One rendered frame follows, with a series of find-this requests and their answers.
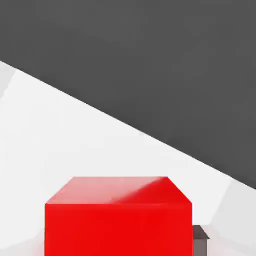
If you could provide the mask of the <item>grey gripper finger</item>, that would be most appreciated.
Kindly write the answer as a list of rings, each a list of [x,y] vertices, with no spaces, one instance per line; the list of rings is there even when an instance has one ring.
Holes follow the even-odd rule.
[[[226,247],[211,225],[193,225],[193,256],[226,256]]]

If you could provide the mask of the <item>small red cube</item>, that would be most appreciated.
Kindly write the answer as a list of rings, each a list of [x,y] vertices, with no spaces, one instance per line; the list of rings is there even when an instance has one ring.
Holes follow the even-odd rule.
[[[167,177],[74,177],[44,230],[44,256],[193,256],[193,205]]]

